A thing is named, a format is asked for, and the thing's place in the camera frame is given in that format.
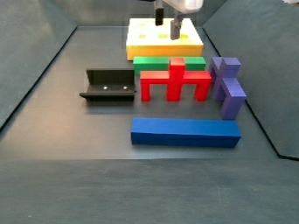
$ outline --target building block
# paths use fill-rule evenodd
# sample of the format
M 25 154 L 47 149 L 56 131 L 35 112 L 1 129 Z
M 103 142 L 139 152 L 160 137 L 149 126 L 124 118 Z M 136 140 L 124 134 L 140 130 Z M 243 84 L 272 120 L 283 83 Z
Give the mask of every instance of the building block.
M 140 71 L 167 71 L 171 57 L 135 57 L 135 74 Z M 187 71 L 201 71 L 205 68 L 203 57 L 183 57 Z
M 163 25 L 155 25 L 153 18 L 131 18 L 125 40 L 127 60 L 136 56 L 201 56 L 203 43 L 192 21 L 181 21 L 181 36 L 171 40 L 171 21 L 163 20 Z
M 223 78 L 236 78 L 239 69 L 240 63 L 237 58 L 212 57 L 209 63 L 212 82 L 215 82 L 217 76 Z
M 233 148 L 241 135 L 235 121 L 135 117 L 132 144 Z
M 169 71 L 141 71 L 140 86 L 141 86 L 141 101 L 151 101 L 149 85 L 165 84 L 165 99 L 169 102 L 177 102 L 181 98 L 181 89 L 184 84 L 196 84 L 195 99 L 205 101 L 209 86 L 211 75 L 207 71 L 184 71 L 183 58 L 172 58 L 169 60 Z
M 212 89 L 212 96 L 216 101 L 224 101 L 220 108 L 220 117 L 224 120 L 233 120 L 239 114 L 239 110 L 247 95 L 236 78 L 217 77 Z

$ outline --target blue rectangular block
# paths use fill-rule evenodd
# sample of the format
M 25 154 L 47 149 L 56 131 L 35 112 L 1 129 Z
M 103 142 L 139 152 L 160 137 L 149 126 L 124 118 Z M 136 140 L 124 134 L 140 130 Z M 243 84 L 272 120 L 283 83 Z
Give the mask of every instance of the blue rectangular block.
M 233 148 L 240 139 L 235 121 L 136 117 L 132 144 Z

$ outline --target red arch block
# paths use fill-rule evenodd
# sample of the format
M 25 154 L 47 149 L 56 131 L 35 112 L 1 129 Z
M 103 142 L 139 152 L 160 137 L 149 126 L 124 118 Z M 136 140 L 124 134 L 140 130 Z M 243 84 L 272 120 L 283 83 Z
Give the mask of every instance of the red arch block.
M 169 60 L 168 71 L 141 71 L 141 101 L 151 101 L 152 84 L 165 84 L 165 98 L 168 102 L 177 102 L 181 99 L 181 89 L 185 84 L 196 84 L 195 99 L 199 102 L 205 101 L 209 87 L 211 74 L 207 71 L 185 71 L 183 58 Z

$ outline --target gray table surface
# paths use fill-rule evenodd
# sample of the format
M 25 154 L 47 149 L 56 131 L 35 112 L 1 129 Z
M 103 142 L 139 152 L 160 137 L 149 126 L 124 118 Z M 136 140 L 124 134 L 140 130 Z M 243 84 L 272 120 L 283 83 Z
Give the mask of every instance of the gray table surface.
M 236 149 L 132 146 L 133 116 L 220 119 L 220 103 L 193 101 L 189 88 L 179 103 L 163 87 L 148 103 L 139 91 L 131 105 L 79 97 L 88 67 L 132 66 L 125 33 L 77 29 L 1 133 L 0 223 L 296 224 L 299 166 L 276 158 L 247 106 Z
M 215 56 L 199 28 L 204 58 Z M 80 27 L 53 61 L 39 86 L 0 134 L 1 159 L 147 159 L 147 158 L 260 158 L 276 155 L 248 107 L 237 115 L 243 137 L 235 149 L 132 145 L 135 116 L 220 119 L 221 102 L 211 94 L 205 102 L 192 97 L 193 85 L 183 88 L 181 101 L 165 101 L 165 87 L 153 86 L 152 100 L 140 101 L 135 77 L 133 103 L 88 103 L 80 97 L 89 82 L 87 68 L 127 68 L 127 27 Z

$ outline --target black bracket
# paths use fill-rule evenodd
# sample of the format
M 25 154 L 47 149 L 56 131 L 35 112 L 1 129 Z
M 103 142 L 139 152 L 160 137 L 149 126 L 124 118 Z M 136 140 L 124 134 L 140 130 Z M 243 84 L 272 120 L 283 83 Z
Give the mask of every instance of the black bracket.
M 79 95 L 87 100 L 132 101 L 136 84 L 133 69 L 88 69 L 88 91 Z

